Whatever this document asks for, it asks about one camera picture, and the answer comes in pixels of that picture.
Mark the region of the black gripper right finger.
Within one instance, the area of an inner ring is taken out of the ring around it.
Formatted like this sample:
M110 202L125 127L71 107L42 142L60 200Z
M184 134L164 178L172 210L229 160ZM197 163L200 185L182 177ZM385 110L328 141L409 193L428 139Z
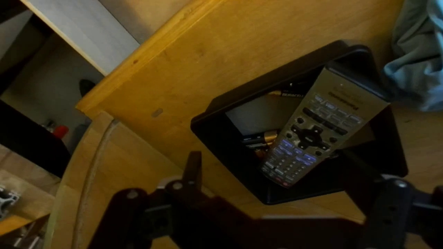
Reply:
M346 160L344 189L355 204L370 215L385 202L389 181L352 150L345 150L344 156Z

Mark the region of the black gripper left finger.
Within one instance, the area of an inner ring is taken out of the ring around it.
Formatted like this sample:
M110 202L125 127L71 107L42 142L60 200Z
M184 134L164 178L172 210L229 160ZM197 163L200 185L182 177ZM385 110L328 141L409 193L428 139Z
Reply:
M202 184L202 152L191 150L183 173L183 179L190 186Z

